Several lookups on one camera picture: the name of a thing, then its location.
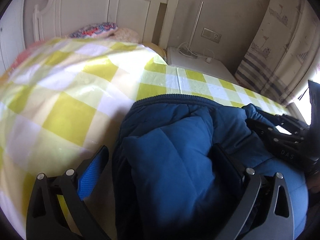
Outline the blue quilted puffer jacket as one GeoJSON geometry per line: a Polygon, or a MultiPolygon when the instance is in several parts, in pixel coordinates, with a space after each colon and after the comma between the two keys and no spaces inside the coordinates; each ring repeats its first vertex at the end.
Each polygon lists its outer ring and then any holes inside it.
{"type": "Polygon", "coordinates": [[[137,101],[121,123],[112,156],[119,239],[214,239],[235,205],[208,154],[214,144],[261,175],[284,175],[294,236],[304,230],[304,173],[268,152],[246,119],[264,121],[252,105],[223,106],[199,96],[168,94],[137,101]]]}

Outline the nautical print curtain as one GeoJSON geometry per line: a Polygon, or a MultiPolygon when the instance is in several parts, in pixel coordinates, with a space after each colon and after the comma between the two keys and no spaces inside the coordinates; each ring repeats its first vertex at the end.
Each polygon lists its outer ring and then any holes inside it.
{"type": "Polygon", "coordinates": [[[288,105],[319,63],[319,18],[308,0],[270,0],[235,72],[238,83],[288,105]]]}

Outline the white bedside table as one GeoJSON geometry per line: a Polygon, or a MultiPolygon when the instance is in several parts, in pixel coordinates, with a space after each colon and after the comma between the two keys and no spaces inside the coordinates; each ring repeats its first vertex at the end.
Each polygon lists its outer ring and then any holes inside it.
{"type": "Polygon", "coordinates": [[[212,59],[210,63],[207,63],[202,57],[196,59],[186,57],[177,48],[169,47],[167,50],[167,60],[168,65],[193,70],[238,85],[238,82],[225,65],[216,59],[212,59]]]}

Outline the yellow white checkered quilt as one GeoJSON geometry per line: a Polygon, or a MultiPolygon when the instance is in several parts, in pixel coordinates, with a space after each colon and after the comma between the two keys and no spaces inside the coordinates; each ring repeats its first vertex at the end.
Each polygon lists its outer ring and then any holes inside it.
{"type": "Polygon", "coordinates": [[[1,209],[18,235],[25,236],[39,173],[57,176],[101,145],[113,148],[133,103],[161,94],[286,112],[231,82],[168,65],[140,44],[74,38],[45,42],[1,77],[1,209]]]}

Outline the white slim desk lamp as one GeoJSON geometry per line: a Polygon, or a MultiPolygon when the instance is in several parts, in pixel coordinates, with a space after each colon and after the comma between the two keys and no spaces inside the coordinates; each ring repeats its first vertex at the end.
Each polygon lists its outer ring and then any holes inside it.
{"type": "Polygon", "coordinates": [[[198,23],[199,23],[199,19],[200,19],[201,11],[202,11],[202,8],[203,8],[203,4],[204,4],[204,1],[201,0],[200,4],[199,4],[199,7],[198,7],[198,10],[197,10],[195,22],[194,22],[194,25],[193,25],[193,28],[192,28],[192,31],[191,31],[191,35],[190,35],[189,41],[188,42],[183,42],[182,44],[180,44],[178,46],[178,52],[181,55],[183,55],[185,57],[188,57],[188,58],[192,58],[192,59],[196,59],[197,58],[197,54],[193,53],[193,51],[191,49],[191,45],[192,45],[192,42],[193,42],[193,39],[194,39],[194,36],[195,36],[195,33],[196,33],[196,29],[197,29],[197,26],[198,26],[198,23]]]}

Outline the yellow pillow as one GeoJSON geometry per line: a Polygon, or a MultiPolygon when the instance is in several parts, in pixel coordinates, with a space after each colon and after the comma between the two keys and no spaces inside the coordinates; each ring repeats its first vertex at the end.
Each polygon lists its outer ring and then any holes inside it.
{"type": "Polygon", "coordinates": [[[167,62],[167,54],[164,49],[162,49],[161,47],[159,47],[158,45],[156,45],[154,43],[144,42],[144,43],[142,43],[142,45],[155,51],[165,62],[167,62]]]}

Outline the pink orange floral sheet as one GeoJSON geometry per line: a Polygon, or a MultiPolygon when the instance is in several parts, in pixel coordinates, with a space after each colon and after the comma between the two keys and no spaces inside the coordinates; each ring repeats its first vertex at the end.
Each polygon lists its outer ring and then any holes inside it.
{"type": "Polygon", "coordinates": [[[45,41],[37,41],[31,44],[28,48],[26,48],[24,51],[19,53],[15,61],[11,64],[10,68],[11,69],[17,68],[23,61],[25,61],[32,53],[34,53],[43,44],[45,44],[45,41]]]}

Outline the white wardrobe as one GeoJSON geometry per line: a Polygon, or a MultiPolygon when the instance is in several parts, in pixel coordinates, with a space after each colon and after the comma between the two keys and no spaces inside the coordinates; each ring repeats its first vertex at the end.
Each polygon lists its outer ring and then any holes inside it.
{"type": "Polygon", "coordinates": [[[25,50],[23,12],[24,0],[12,0],[1,18],[1,75],[25,50]]]}

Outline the beige floral pillow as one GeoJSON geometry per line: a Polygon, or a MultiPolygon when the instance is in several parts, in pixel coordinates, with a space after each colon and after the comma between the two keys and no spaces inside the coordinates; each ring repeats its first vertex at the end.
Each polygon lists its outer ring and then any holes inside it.
{"type": "Polygon", "coordinates": [[[111,36],[108,37],[111,40],[118,42],[140,43],[141,39],[137,32],[129,28],[119,28],[111,36]]]}

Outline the colourful patterned pillow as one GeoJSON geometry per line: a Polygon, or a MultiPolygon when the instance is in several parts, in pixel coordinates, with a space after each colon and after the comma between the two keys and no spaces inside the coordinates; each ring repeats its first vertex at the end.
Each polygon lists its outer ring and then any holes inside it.
{"type": "Polygon", "coordinates": [[[95,23],[84,26],[69,34],[70,38],[105,38],[113,35],[118,26],[112,22],[95,23]]]}

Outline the white wooden headboard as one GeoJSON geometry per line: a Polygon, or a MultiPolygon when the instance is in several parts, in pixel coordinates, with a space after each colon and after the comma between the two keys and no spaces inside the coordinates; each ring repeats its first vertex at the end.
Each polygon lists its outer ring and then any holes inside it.
{"type": "Polygon", "coordinates": [[[86,25],[113,22],[165,49],[179,0],[48,0],[34,7],[35,41],[66,36],[86,25]]]}

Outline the beige wall socket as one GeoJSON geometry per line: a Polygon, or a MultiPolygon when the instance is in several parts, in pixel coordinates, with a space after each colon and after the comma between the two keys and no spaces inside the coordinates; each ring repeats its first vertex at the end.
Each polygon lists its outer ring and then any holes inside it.
{"type": "Polygon", "coordinates": [[[203,38],[206,38],[208,40],[211,40],[215,43],[219,43],[221,40],[222,35],[219,33],[216,33],[208,28],[203,28],[203,31],[201,33],[201,36],[203,38]]]}

